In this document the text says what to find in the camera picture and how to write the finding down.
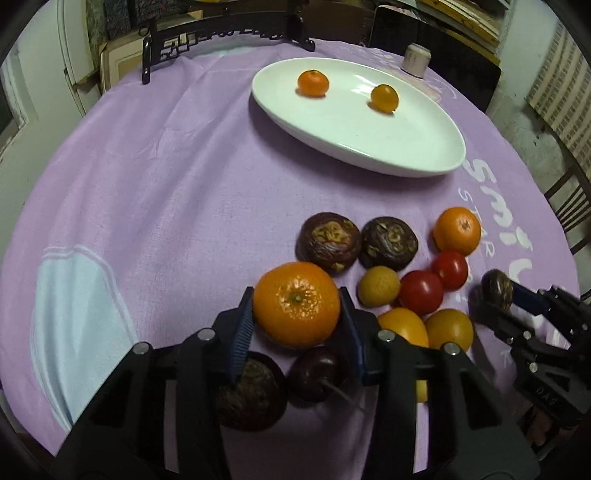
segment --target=screw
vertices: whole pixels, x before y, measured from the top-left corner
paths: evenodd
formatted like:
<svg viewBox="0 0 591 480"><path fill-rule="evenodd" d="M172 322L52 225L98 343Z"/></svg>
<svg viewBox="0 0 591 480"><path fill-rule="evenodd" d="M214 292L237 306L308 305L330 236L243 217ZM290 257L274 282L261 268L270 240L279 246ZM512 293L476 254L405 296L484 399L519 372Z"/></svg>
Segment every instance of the screw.
<svg viewBox="0 0 591 480"><path fill-rule="evenodd" d="M383 342L391 342L396 338L396 334L392 330L380 330L378 332L378 338Z"/></svg>
<svg viewBox="0 0 591 480"><path fill-rule="evenodd" d="M216 331L212 328L202 328L197 332L197 338L203 342L209 342L216 337Z"/></svg>
<svg viewBox="0 0 591 480"><path fill-rule="evenodd" d="M452 342L445 343L443 345L443 351L449 355L457 355L461 352L460 347Z"/></svg>
<svg viewBox="0 0 591 480"><path fill-rule="evenodd" d="M150 349L150 344L146 342L136 343L132 348L136 355L143 355Z"/></svg>

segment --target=fruit stem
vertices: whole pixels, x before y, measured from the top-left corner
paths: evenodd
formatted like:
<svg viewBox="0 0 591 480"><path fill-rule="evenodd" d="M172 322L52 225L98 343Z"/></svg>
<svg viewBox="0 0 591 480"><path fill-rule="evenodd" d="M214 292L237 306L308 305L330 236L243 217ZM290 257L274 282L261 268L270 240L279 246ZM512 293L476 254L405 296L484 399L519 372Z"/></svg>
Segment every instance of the fruit stem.
<svg viewBox="0 0 591 480"><path fill-rule="evenodd" d="M351 405L355 406L355 408L357 408L358 410L361 410L363 413L367 413L368 412L365 408L363 408L355 400L353 400L350 396L348 396L345 392L343 392L339 387L334 386L327 379L321 378L320 379L320 383L323 384L325 387L328 387L329 389L331 389L335 393L339 394L346 401L348 401Z"/></svg>

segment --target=wooden chair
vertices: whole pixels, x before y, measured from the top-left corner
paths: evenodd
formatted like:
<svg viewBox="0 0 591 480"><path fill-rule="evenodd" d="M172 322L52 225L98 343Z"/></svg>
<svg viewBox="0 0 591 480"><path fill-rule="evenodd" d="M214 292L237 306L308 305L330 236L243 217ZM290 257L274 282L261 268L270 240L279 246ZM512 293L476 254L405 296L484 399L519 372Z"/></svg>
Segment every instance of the wooden chair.
<svg viewBox="0 0 591 480"><path fill-rule="evenodd" d="M566 173L544 194L546 200L550 201L572 178L577 180L578 185L566 201L555 210L556 218L560 222L565 234L591 217L591 182L587 178L587 175L585 175L581 165L577 161L574 161ZM570 248L570 252L574 255L590 242L591 235L586 235L581 241ZM591 298L591 289L581 295L581 300L587 300L589 298Z"/></svg>

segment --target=window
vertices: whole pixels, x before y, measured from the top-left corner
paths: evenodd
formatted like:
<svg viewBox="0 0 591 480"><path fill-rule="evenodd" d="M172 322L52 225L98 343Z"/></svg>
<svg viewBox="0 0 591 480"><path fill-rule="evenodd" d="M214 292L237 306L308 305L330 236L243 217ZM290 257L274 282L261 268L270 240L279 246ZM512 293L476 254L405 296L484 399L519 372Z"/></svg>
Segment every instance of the window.
<svg viewBox="0 0 591 480"><path fill-rule="evenodd" d="M18 126L14 121L6 95L4 95L4 88L0 88L0 152L10 141L10 139L17 133Z"/></svg>

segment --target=black decorative stand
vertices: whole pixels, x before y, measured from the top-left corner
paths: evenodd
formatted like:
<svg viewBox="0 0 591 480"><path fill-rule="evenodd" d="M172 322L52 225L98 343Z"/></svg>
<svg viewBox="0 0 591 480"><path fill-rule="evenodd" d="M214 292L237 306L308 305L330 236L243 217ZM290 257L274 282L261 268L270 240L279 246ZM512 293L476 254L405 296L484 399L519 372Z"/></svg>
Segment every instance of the black decorative stand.
<svg viewBox="0 0 591 480"><path fill-rule="evenodd" d="M158 30L156 22L149 26L142 48L142 83L150 82L151 68L159 63L177 58L181 53L214 35L229 37L238 34L259 35L271 40L285 40L296 43L307 51L314 51L316 45L308 38L306 26L299 15L301 4L290 2L287 11L230 13L195 20L175 27Z"/></svg>

